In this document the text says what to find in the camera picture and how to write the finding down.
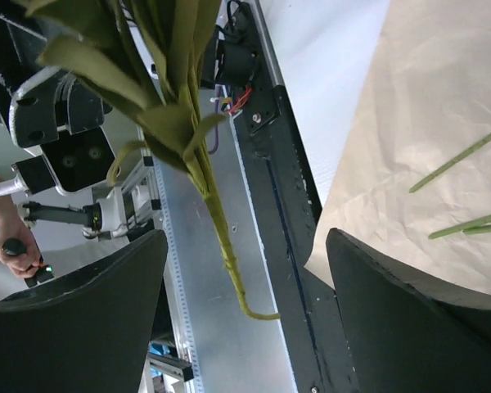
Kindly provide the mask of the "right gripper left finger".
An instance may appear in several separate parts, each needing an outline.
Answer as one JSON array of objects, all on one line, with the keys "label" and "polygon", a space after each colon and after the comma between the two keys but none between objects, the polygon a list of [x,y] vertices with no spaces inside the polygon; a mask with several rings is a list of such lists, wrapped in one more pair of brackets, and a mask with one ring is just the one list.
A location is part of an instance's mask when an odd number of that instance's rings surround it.
[{"label": "right gripper left finger", "polygon": [[138,390],[168,252],[153,230],[0,301],[0,392]]}]

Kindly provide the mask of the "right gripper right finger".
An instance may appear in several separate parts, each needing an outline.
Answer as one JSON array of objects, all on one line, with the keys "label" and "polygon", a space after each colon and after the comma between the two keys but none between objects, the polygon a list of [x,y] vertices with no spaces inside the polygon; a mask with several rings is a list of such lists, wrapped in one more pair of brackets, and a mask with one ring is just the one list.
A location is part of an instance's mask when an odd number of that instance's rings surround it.
[{"label": "right gripper right finger", "polygon": [[337,228],[327,258],[363,392],[491,392],[491,295]]}]

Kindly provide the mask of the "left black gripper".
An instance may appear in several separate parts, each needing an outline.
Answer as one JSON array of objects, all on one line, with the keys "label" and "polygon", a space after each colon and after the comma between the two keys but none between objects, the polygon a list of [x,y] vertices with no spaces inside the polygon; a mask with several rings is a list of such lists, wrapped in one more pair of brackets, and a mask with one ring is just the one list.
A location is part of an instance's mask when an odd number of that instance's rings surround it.
[{"label": "left black gripper", "polygon": [[0,1],[0,124],[11,135],[82,133],[103,125],[111,111],[73,75],[37,64],[47,41],[61,32]]}]

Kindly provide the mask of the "brown orange fake flower stem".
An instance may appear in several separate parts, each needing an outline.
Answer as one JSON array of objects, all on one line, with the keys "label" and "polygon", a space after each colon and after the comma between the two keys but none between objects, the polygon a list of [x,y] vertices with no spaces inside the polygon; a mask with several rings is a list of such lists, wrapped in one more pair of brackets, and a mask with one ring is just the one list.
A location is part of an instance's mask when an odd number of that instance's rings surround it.
[{"label": "brown orange fake flower stem", "polygon": [[200,193],[241,311],[261,319],[246,300],[206,134],[225,120],[202,115],[199,88],[217,1],[25,1],[28,17],[64,29],[38,56],[42,66],[69,71],[143,132],[126,143],[107,173],[113,183],[126,156],[146,148],[186,174]]}]

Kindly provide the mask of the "orange beige wrapping paper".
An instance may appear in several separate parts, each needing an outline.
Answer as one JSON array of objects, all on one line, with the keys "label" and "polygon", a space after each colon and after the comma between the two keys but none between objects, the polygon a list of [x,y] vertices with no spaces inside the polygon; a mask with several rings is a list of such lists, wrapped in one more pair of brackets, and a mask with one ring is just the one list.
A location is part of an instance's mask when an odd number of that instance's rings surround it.
[{"label": "orange beige wrapping paper", "polygon": [[491,215],[491,1],[393,1],[306,269],[333,287],[337,228],[491,295],[491,233],[433,233]]}]

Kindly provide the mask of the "operator hand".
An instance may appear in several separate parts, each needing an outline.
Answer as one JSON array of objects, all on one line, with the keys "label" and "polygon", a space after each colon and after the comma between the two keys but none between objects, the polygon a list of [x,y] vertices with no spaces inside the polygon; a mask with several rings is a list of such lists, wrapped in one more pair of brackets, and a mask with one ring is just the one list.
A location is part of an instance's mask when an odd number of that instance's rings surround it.
[{"label": "operator hand", "polygon": [[18,278],[32,278],[40,265],[34,235],[18,215],[0,216],[0,261]]}]

